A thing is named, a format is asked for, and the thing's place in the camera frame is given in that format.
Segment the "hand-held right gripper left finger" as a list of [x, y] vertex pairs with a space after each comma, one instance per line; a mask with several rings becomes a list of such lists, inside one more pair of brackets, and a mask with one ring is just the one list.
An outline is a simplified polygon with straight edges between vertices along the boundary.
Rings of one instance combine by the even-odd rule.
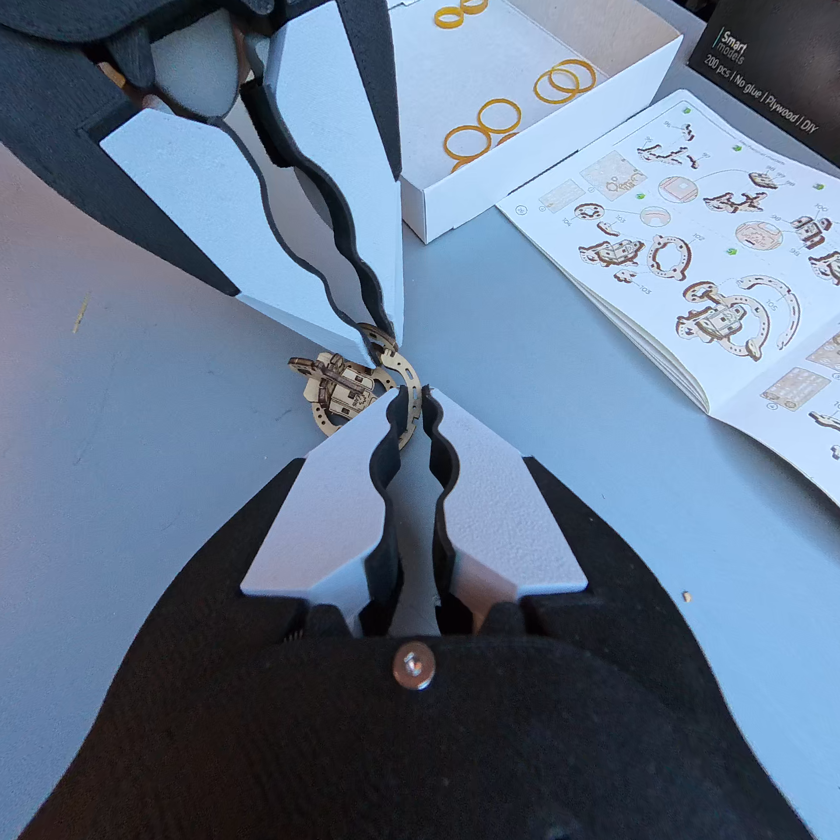
[[305, 458], [240, 588], [341, 611], [355, 636], [392, 609], [400, 561], [387, 487], [400, 468], [403, 389], [383, 394]]

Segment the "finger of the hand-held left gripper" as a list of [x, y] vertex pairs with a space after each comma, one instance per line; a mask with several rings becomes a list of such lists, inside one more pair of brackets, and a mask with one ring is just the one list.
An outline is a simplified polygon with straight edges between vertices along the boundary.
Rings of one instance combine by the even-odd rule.
[[329, 210], [374, 324], [403, 341], [402, 156], [383, 1], [280, 1], [267, 58], [245, 84], [270, 159], [296, 166]]
[[100, 146], [236, 285], [237, 299], [326, 350], [373, 365], [369, 342], [334, 307], [322, 274], [277, 232], [266, 185], [223, 123], [143, 109]]

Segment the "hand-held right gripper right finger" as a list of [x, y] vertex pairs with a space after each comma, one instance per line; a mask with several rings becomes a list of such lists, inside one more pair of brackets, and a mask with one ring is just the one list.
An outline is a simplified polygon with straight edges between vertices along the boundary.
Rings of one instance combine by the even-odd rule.
[[423, 389], [437, 499], [433, 560], [442, 634], [499, 602], [580, 592], [587, 579], [519, 451], [438, 389]]

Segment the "wooden robot figure model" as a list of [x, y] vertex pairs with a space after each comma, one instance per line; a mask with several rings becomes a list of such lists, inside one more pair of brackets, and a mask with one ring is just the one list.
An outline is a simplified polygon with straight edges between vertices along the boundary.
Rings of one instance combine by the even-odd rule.
[[372, 324], [362, 323], [361, 327], [380, 352], [380, 365], [373, 369], [330, 352], [320, 353], [316, 360], [293, 357], [288, 361], [292, 370], [307, 378], [303, 395], [311, 404], [316, 425], [326, 436], [340, 428], [333, 417], [349, 421], [377, 400], [375, 383], [388, 391], [398, 386], [398, 376], [405, 380], [413, 373], [393, 339]]

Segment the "curved wooden arc part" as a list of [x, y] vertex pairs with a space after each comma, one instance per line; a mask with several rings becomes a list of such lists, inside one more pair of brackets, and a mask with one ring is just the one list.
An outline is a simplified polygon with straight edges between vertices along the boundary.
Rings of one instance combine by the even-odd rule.
[[407, 388], [406, 431], [400, 435], [398, 441], [399, 449], [403, 449], [416, 431], [417, 421], [422, 413], [422, 385], [419, 377], [396, 346], [386, 343], [381, 352], [381, 361], [374, 369], [373, 378], [386, 390], [402, 386], [402, 384], [405, 384]]

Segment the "white cardboard box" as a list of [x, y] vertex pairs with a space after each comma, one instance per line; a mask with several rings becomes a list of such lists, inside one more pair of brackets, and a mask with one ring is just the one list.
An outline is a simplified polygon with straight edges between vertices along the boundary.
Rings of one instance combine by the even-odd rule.
[[[520, 185], [644, 109], [659, 88], [682, 34], [635, 1], [490, 1], [456, 29], [434, 13], [458, 2], [391, 7], [402, 135], [402, 214], [428, 244], [499, 202]], [[552, 107], [532, 85], [554, 63], [590, 61], [599, 82]], [[473, 123], [480, 106], [509, 98], [523, 111], [516, 137], [451, 173], [442, 142]], [[463, 152], [476, 134], [450, 142]]]

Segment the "group of yellow rubber bands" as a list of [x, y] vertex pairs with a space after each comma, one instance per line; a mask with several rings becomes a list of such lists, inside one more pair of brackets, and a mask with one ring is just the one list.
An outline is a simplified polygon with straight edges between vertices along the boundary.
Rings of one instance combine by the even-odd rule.
[[[444, 30], [456, 29], [465, 22], [467, 16], [483, 14], [488, 6], [488, 1], [461, 1], [457, 5], [443, 6], [434, 13], [434, 24]], [[598, 81], [599, 73], [594, 65], [587, 59], [573, 56], [554, 63], [536, 77], [532, 85], [532, 95], [546, 105], [560, 107], [594, 89]], [[516, 101], [509, 98], [492, 98], [485, 101], [479, 107], [473, 123], [458, 125], [444, 136], [444, 153], [453, 161], [450, 172], [457, 172], [516, 137], [522, 120], [523, 111]], [[452, 149], [451, 140], [463, 133], [478, 135], [482, 146], [467, 152]]]

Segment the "white instruction booklet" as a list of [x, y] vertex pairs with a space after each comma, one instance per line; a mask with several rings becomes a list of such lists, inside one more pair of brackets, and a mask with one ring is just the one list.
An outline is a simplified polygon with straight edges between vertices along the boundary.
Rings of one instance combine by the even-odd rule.
[[701, 410], [838, 502], [836, 178], [681, 90], [499, 209]]

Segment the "black printed box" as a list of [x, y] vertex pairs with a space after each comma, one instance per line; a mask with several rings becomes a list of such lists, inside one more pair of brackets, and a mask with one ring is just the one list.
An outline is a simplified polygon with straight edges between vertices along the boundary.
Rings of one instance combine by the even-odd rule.
[[721, 1], [689, 67], [839, 165], [838, 1]]

